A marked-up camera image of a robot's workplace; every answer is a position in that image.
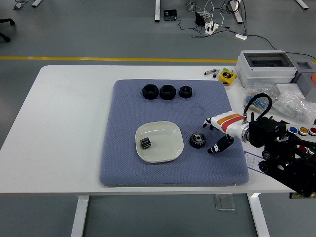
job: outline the gray fabric pad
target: gray fabric pad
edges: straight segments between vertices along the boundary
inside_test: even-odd
[[[146,84],[159,89],[173,85],[177,94],[173,100],[158,96],[147,100],[142,95]],[[180,87],[187,85],[193,90],[191,98],[179,96]],[[206,118],[231,110],[222,83],[206,80],[119,80],[113,88],[100,167],[100,182],[116,185],[205,185],[230,186],[248,182],[249,175],[241,141],[221,153],[209,154],[207,150],[224,136],[217,129],[202,125]],[[148,163],[136,152],[135,133],[143,124],[170,121],[179,126],[184,149],[181,155],[168,162]],[[206,136],[201,149],[190,146],[194,132]]]

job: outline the gear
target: gear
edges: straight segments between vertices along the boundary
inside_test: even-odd
[[[140,145],[142,146],[143,149],[149,148],[152,144],[150,143],[150,140],[148,137],[143,138],[140,140]]]
[[[201,133],[193,133],[190,137],[190,145],[194,148],[200,149],[206,143],[206,137],[204,134]]]

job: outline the black device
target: black device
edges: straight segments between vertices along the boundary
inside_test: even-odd
[[[163,19],[165,21],[174,21],[177,19],[177,10],[165,10],[163,11]]]
[[[198,26],[205,26],[205,20],[204,20],[204,18],[201,17],[201,15],[198,14],[197,12],[196,12],[196,24],[197,24]]]

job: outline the hex nut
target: hex nut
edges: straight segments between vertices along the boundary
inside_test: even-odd
[[[159,95],[159,89],[156,85],[147,84],[143,88],[143,96],[145,99],[154,100]]]
[[[179,95],[185,99],[190,98],[192,96],[192,88],[187,85],[181,87],[179,91]]]
[[[176,88],[172,85],[163,85],[159,94],[164,100],[172,100],[176,96],[176,92]]]

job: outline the colored button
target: colored button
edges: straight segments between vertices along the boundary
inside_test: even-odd
[[[313,155],[315,154],[315,150],[313,148],[308,148],[308,153]]]
[[[291,133],[294,133],[294,134],[297,134],[297,133],[298,133],[298,130],[297,130],[297,128],[295,128],[295,127],[290,127],[290,128],[288,129],[288,131],[291,132]]]
[[[299,146],[298,149],[300,149],[302,152],[305,152],[305,153],[307,152],[307,149],[303,146]]]
[[[316,136],[316,128],[311,127],[310,130],[309,130],[309,134],[310,134],[311,136]]]
[[[308,134],[308,130],[305,127],[301,127],[298,133],[302,136],[306,136]]]
[[[316,83],[316,73],[314,73],[314,75],[312,76],[312,81]]]

